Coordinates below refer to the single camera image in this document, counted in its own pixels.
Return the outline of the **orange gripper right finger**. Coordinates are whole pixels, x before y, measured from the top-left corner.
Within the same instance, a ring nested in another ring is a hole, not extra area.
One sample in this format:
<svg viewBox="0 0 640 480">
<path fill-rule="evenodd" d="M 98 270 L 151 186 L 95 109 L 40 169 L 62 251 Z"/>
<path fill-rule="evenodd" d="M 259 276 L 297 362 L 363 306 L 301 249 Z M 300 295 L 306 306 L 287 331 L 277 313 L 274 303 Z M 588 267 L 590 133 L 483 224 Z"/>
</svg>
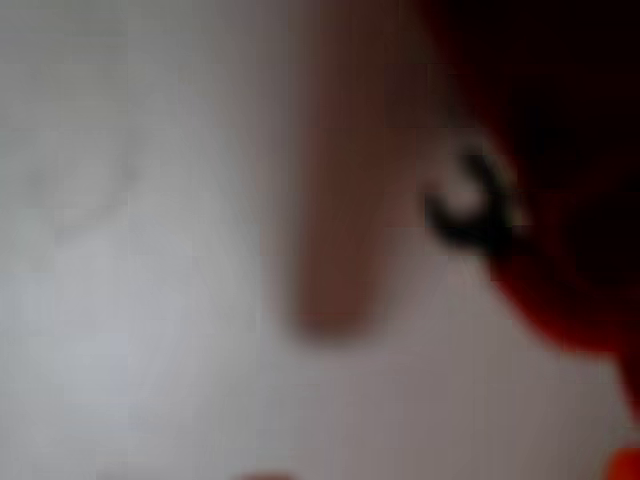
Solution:
<svg viewBox="0 0 640 480">
<path fill-rule="evenodd" d="M 606 480 L 640 480 L 640 448 L 618 449 L 607 466 Z"/>
</svg>

